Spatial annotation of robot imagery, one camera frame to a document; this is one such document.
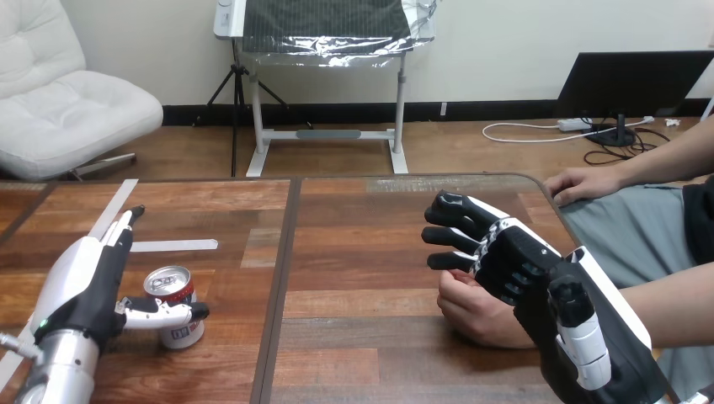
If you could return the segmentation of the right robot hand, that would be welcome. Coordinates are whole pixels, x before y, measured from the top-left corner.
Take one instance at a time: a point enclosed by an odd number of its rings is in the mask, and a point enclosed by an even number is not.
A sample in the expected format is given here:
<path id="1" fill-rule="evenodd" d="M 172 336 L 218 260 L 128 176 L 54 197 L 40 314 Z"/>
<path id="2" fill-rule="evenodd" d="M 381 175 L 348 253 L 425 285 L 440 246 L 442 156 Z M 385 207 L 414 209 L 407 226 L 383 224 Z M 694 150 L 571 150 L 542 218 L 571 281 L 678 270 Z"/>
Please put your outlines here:
<path id="1" fill-rule="evenodd" d="M 440 191 L 424 213 L 433 270 L 457 269 L 509 305 L 565 403 L 660 403 L 670 393 L 647 329 L 589 250 L 561 255 L 519 219 Z"/>

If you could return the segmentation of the person's hand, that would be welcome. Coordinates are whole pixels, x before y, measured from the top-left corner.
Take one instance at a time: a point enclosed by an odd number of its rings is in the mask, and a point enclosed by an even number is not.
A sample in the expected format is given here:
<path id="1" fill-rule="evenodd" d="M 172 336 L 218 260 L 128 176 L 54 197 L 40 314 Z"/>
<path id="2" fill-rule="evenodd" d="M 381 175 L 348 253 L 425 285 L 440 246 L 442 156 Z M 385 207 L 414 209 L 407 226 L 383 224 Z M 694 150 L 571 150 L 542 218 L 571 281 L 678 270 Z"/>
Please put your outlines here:
<path id="1" fill-rule="evenodd" d="M 535 347 L 514 316 L 514 308 L 492 297 L 476 280 L 458 270 L 441 271 L 437 305 L 464 337 L 484 347 Z"/>
<path id="2" fill-rule="evenodd" d="M 547 193 L 558 206 L 586 199 L 598 199 L 621 189 L 626 177 L 617 167 L 574 167 L 548 178 Z"/>

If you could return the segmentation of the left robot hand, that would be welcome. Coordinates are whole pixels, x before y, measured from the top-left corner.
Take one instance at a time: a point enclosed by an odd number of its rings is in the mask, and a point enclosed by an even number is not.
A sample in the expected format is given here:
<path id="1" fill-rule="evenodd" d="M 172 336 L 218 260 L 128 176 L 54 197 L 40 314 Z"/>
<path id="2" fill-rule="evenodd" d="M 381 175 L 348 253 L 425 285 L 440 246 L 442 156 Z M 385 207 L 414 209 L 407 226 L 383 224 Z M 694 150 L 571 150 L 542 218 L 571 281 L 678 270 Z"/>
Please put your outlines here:
<path id="1" fill-rule="evenodd" d="M 149 273 L 140 296 L 119 297 L 142 205 L 123 213 L 102 237 L 74 242 L 53 264 L 29 325 L 36 345 L 52 333 L 78 332 L 100 349 L 125 330 L 156 330 L 166 348 L 182 349 L 203 335 L 210 308 L 197 300 L 188 269 Z"/>

